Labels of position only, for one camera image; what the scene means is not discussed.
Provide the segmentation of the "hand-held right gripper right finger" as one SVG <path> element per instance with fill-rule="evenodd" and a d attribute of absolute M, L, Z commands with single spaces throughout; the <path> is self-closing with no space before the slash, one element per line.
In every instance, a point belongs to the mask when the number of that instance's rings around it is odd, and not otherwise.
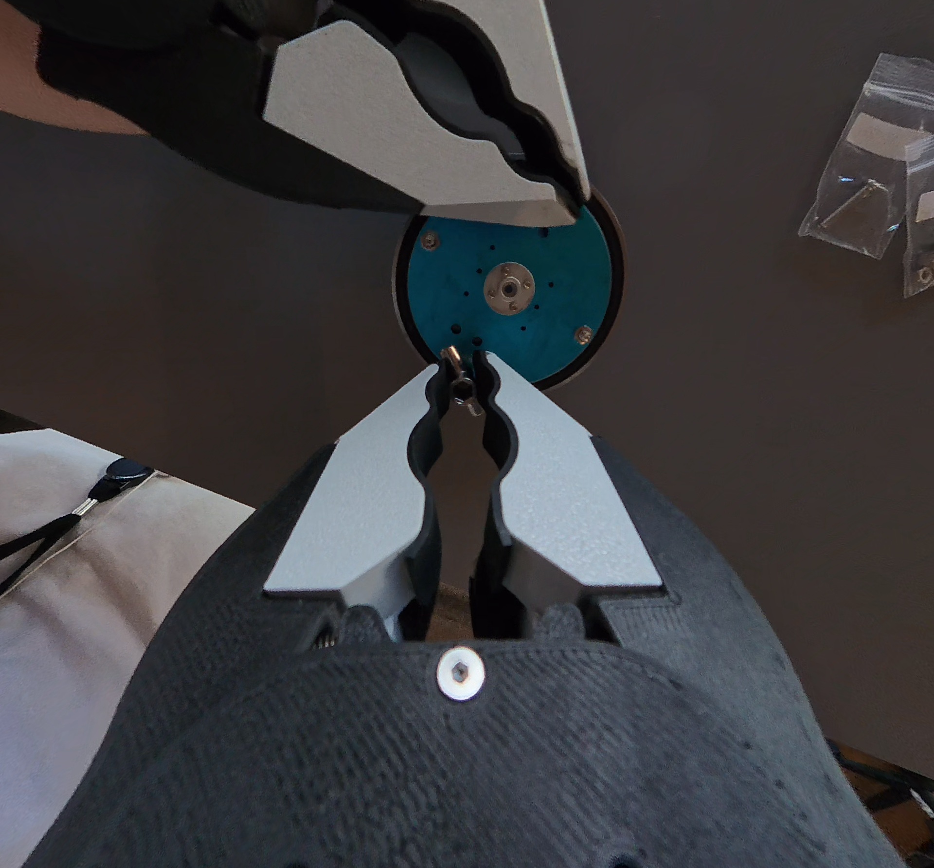
<path fill-rule="evenodd" d="M 474 354 L 498 468 L 474 569 L 474 628 L 530 629 L 552 605 L 658 596 L 663 580 L 594 437 L 494 353 Z"/>

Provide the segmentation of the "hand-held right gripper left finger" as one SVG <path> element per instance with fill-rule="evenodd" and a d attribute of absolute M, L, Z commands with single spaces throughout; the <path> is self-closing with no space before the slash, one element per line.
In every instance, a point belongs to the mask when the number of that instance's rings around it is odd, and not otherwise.
<path fill-rule="evenodd" d="M 343 434 L 264 593 L 369 605 L 392 640 L 422 640 L 441 569 L 427 475 L 442 453 L 442 418 L 434 363 Z"/>

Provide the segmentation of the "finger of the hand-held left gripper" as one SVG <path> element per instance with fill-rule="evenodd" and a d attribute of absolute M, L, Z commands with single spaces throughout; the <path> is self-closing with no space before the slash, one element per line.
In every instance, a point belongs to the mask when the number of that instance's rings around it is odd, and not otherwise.
<path fill-rule="evenodd" d="M 575 222 L 490 140 L 462 138 L 417 101 L 394 54 L 336 21 L 276 51 L 264 120 L 413 197 L 422 214 L 521 227 Z"/>
<path fill-rule="evenodd" d="M 590 199 L 590 181 L 544 0 L 426 0 L 461 12 L 496 52 L 509 89 L 553 131 L 575 190 Z"/>

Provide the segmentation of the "metal cross socket wrench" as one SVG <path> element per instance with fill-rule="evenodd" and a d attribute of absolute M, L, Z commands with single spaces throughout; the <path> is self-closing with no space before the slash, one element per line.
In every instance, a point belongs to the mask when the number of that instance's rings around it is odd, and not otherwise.
<path fill-rule="evenodd" d="M 477 398 L 473 377 L 459 350 L 450 345 L 442 348 L 439 355 L 449 377 L 450 393 L 454 402 L 465 407 L 474 418 L 483 416 L 483 407 Z"/>

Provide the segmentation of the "blue disc with black rim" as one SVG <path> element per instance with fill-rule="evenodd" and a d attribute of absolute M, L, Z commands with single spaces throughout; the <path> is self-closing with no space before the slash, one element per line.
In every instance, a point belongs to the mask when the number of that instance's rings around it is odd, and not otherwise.
<path fill-rule="evenodd" d="M 440 245 L 425 251 L 420 236 Z M 613 330 L 625 281 L 624 238 L 595 189 L 576 222 L 517 227 L 415 216 L 392 271 L 396 315 L 415 351 L 436 361 L 456 346 L 493 352 L 541 390 L 572 379 Z M 589 325 L 581 346 L 575 330 Z"/>

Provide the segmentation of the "person's left forearm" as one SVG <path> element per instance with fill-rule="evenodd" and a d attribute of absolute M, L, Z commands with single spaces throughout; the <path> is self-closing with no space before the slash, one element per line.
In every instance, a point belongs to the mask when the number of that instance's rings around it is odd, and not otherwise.
<path fill-rule="evenodd" d="M 40 27 L 1 1 L 1 110 L 44 125 L 92 133 L 146 136 L 98 104 L 53 89 L 37 71 Z"/>

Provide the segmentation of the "person's white t-shirt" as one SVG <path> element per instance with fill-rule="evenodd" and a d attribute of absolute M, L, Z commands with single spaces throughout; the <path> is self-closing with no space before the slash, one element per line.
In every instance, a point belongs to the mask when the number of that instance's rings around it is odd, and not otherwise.
<path fill-rule="evenodd" d="M 2 866 L 20 866 L 52 826 L 167 612 L 252 512 L 156 472 L 2 595 Z"/>

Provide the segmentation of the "clear plastic parts bag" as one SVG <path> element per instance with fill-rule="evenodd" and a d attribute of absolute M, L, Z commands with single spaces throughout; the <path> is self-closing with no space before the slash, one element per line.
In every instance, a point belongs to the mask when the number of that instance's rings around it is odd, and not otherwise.
<path fill-rule="evenodd" d="M 933 65 L 880 54 L 799 236 L 881 258 L 906 207 L 906 148 L 932 136 Z"/>
<path fill-rule="evenodd" d="M 933 286 L 933 136 L 908 145 L 905 158 L 903 295 L 910 298 Z"/>

